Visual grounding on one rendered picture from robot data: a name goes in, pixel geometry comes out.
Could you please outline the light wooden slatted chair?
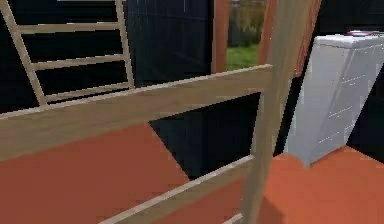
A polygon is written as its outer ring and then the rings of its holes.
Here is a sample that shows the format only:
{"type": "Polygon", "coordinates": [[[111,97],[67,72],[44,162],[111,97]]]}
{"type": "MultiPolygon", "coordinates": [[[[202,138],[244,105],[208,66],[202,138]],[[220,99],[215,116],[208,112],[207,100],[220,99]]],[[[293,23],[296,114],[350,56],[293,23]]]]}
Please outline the light wooden slatted chair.
{"type": "Polygon", "coordinates": [[[241,211],[224,224],[257,224],[265,183],[311,9],[319,0],[276,0],[266,64],[0,114],[0,161],[216,103],[260,93],[248,156],[101,224],[150,224],[238,178],[241,211]]]}

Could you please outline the light wooden ladder-back chair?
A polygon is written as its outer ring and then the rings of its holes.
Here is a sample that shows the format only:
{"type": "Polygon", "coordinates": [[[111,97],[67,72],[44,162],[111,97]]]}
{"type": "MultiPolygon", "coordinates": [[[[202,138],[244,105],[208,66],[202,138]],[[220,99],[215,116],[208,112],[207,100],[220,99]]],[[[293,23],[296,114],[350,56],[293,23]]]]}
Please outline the light wooden ladder-back chair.
{"type": "Polygon", "coordinates": [[[34,94],[40,106],[45,106],[49,102],[65,100],[75,97],[89,96],[91,94],[105,93],[107,91],[119,89],[134,89],[134,78],[129,52],[128,35],[125,26],[123,0],[114,0],[117,21],[116,22],[97,22],[97,23],[65,23],[65,24],[37,24],[37,25],[18,25],[8,3],[8,0],[0,0],[0,13],[5,21],[5,25],[11,35],[14,46],[18,52],[21,63],[27,74],[34,94]],[[43,61],[33,63],[28,54],[23,41],[23,34],[52,34],[52,33],[74,33],[84,31],[112,31],[118,30],[121,38],[122,53],[104,56],[94,56],[85,58],[74,58],[57,61],[43,61]],[[114,61],[123,61],[127,80],[122,83],[103,85],[98,87],[86,88],[76,91],[69,91],[57,94],[45,95],[38,80],[37,71],[94,65],[114,61]]]}

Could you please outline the white chest of drawers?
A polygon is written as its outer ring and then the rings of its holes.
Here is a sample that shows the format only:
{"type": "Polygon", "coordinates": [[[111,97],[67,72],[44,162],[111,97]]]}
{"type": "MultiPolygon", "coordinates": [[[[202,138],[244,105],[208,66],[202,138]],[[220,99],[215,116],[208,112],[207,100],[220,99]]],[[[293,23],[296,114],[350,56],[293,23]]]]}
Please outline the white chest of drawers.
{"type": "Polygon", "coordinates": [[[383,36],[316,37],[285,152],[308,167],[344,146],[383,64],[383,36]]]}

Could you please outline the small red flat object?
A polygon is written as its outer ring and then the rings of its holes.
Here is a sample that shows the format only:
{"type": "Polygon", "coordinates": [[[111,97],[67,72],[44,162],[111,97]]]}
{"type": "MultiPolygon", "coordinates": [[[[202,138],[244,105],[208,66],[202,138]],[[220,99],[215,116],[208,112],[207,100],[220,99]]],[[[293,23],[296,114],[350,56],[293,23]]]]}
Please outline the small red flat object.
{"type": "Polygon", "coordinates": [[[363,37],[372,35],[373,31],[352,30],[346,33],[348,36],[363,37]]]}

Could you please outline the window with orange wooden frame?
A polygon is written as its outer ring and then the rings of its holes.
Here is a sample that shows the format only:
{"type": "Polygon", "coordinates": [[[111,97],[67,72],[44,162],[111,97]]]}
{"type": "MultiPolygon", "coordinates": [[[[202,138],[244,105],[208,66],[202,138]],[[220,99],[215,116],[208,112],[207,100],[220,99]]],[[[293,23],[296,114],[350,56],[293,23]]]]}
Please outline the window with orange wooden frame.
{"type": "Polygon", "coordinates": [[[265,64],[276,0],[214,0],[212,72],[265,64]]]}

